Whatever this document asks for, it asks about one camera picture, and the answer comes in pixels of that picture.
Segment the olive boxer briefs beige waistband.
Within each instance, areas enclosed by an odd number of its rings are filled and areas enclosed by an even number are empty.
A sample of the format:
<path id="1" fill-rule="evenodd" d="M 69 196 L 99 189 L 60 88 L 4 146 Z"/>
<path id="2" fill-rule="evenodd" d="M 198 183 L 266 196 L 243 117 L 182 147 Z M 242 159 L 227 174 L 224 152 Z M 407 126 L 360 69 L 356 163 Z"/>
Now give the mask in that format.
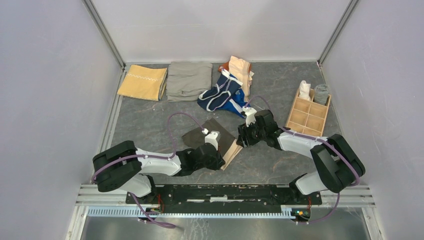
<path id="1" fill-rule="evenodd" d="M 208 131 L 219 132 L 218 145 L 220 152 L 225 161 L 225 164 L 221 167 L 224 171 L 232 160 L 241 152 L 242 146 L 237 144 L 237 139 L 227 131 L 215 118 L 206 120 L 202 127 Z M 181 136 L 183 143 L 190 148 L 197 148 L 205 143 L 205 135 L 202 133 L 200 127 L 197 127 Z"/>

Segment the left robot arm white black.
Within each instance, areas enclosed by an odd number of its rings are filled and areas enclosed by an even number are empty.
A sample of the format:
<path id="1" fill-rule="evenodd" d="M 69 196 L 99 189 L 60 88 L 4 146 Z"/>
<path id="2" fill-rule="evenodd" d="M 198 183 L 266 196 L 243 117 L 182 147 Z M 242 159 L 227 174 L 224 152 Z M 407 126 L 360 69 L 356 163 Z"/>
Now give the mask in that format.
<path id="1" fill-rule="evenodd" d="M 211 143 L 165 154 L 137 148 L 131 140 L 98 153 L 92 162 L 92 182 L 99 192 L 124 190 L 145 204 L 151 204 L 157 198 L 151 174 L 184 177 L 203 168 L 220 170 L 226 163 L 219 149 Z"/>

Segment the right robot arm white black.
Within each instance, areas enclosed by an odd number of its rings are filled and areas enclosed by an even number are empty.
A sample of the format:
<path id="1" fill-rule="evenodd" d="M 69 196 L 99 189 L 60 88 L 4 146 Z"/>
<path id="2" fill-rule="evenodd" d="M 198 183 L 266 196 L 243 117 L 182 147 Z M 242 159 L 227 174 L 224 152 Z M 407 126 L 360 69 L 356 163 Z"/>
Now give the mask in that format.
<path id="1" fill-rule="evenodd" d="M 279 127 L 269 109 L 256 111 L 243 107 L 245 123 L 238 126 L 238 144 L 243 147 L 265 142 L 269 147 L 294 152 L 313 160 L 316 170 L 290 183 L 289 199 L 302 204 L 315 192 L 329 190 L 340 193 L 356 186 L 365 172 L 365 166 L 340 134 L 330 137 L 312 136 L 288 127 Z"/>

